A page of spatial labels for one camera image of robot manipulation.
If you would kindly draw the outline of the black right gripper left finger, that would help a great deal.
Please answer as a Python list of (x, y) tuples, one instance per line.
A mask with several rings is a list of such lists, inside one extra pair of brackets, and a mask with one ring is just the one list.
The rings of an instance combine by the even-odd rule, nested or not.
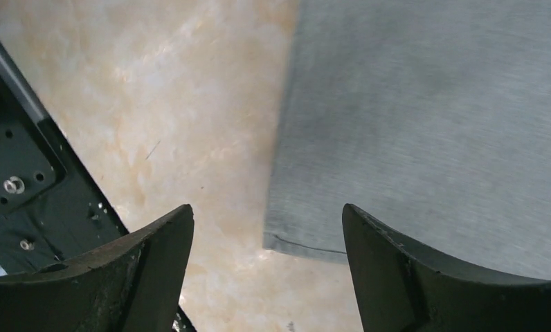
[(194, 226), (182, 205), (80, 256), (0, 277), (0, 331), (193, 331), (179, 298)]

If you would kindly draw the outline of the grey cloth napkin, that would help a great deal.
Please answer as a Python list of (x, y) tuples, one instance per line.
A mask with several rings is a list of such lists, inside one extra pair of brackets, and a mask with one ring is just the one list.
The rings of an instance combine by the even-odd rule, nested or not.
[(263, 246), (345, 262), (347, 203), (551, 280), (551, 1), (301, 1)]

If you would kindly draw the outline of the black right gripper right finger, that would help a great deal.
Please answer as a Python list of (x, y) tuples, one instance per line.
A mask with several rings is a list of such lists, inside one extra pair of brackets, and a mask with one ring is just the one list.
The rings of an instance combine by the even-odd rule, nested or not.
[(551, 281), (463, 261), (352, 204), (342, 224), (365, 331), (551, 331)]

